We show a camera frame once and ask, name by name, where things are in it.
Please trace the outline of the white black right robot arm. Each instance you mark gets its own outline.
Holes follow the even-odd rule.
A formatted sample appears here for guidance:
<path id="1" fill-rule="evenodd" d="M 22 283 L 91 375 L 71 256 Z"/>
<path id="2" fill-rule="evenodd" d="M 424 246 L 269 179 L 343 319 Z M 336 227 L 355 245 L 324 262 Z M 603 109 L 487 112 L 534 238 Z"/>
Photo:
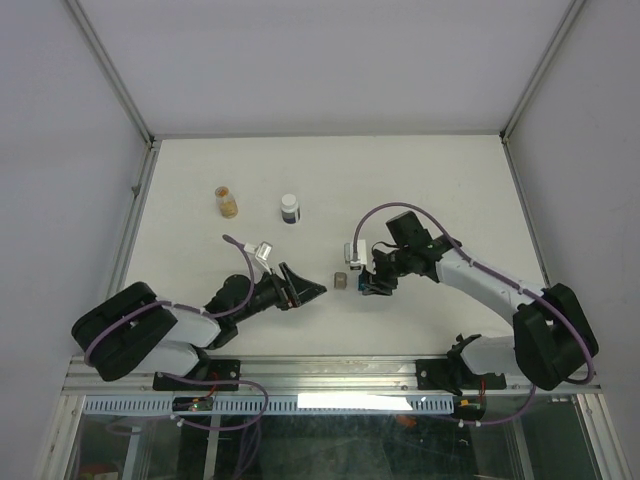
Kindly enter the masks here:
<path id="1" fill-rule="evenodd" d="M 457 336 L 445 358 L 427 369 L 428 381 L 459 395 L 487 375 L 522 375 L 544 391 L 593 380 L 599 345 L 570 287 L 513 279 L 469 253 L 447 230 L 432 236 L 421 213 L 407 206 L 387 221 L 393 242 L 384 251 L 368 249 L 358 234 L 346 243 L 345 261 L 359 273 L 359 291 L 389 296 L 401 278 L 417 275 L 468 295 L 512 329 L 499 337 Z"/>

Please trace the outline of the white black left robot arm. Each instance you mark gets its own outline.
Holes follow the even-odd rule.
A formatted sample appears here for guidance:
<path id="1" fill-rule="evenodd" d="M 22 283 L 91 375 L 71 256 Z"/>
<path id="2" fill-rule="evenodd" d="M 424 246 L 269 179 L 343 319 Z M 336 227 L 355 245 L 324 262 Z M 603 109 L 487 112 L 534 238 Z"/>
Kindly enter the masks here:
<path id="1" fill-rule="evenodd" d="M 300 308 L 327 292 L 282 262 L 259 279 L 234 274 L 203 308 L 161 300 L 136 282 L 80 317 L 71 336 L 102 380 L 133 372 L 170 373 L 188 388 L 209 377 L 207 350 L 226 346 L 238 324 L 268 309 Z"/>

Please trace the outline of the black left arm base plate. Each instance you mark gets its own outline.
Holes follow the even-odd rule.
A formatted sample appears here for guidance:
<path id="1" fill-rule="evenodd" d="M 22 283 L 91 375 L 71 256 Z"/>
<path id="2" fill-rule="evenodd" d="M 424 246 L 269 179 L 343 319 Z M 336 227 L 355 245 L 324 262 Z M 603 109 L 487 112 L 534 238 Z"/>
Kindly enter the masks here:
<path id="1" fill-rule="evenodd" d="M 165 373 L 156 373 L 152 389 L 161 392 L 237 391 L 239 386 L 235 381 L 240 379 L 240 373 L 241 361 L 239 359 L 205 359 L 201 360 L 181 380 L 176 380 Z"/>

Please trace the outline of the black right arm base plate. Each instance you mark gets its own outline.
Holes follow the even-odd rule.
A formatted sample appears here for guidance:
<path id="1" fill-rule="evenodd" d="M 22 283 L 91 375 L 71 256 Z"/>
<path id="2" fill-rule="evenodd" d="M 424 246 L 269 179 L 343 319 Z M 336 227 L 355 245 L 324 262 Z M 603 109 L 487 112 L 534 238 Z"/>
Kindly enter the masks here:
<path id="1" fill-rule="evenodd" d="M 461 396 L 464 390 L 505 390 L 504 375 L 472 373 L 464 363 L 449 358 L 417 359 L 415 373 L 419 390 L 444 390 Z"/>

